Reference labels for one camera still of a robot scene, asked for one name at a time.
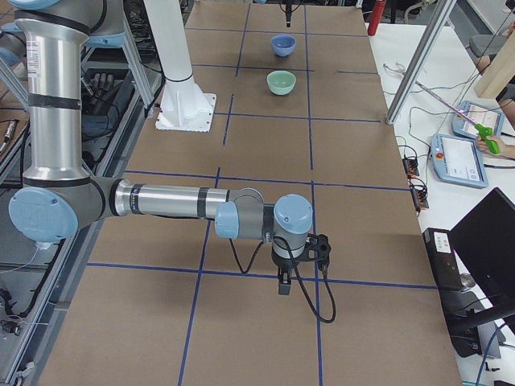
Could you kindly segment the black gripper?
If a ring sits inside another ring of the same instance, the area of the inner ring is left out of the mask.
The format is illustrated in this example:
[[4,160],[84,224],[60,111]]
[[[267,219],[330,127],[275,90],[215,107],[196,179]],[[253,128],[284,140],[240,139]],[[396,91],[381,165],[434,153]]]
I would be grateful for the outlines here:
[[298,258],[290,259],[281,257],[274,250],[271,252],[272,261],[278,267],[278,294],[289,295],[291,288],[291,273],[294,267],[297,266],[301,260]]

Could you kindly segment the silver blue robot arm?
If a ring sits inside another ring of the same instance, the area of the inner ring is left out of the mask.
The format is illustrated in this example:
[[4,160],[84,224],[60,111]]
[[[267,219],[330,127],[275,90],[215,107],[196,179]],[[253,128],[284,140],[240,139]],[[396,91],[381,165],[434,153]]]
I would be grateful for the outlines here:
[[246,188],[136,184],[91,175],[82,165],[82,47],[91,38],[123,34],[120,1],[16,1],[26,37],[31,166],[10,200],[13,225],[27,238],[56,242],[110,216],[152,215],[211,220],[229,240],[271,243],[280,294],[314,248],[312,208],[300,195],[266,204]]

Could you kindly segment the person hand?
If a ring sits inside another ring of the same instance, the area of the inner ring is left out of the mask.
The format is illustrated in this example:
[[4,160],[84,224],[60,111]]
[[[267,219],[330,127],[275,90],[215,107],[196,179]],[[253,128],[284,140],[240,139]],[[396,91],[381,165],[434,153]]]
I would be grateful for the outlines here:
[[491,152],[488,147],[488,144],[481,137],[477,137],[476,145],[479,150],[481,150],[487,154],[491,154],[493,156],[515,159],[515,146],[514,145],[506,144],[505,142],[503,142],[503,140],[501,138],[499,138],[497,136],[488,136],[488,139],[491,141],[494,141],[498,145],[499,153],[494,154],[493,152]]

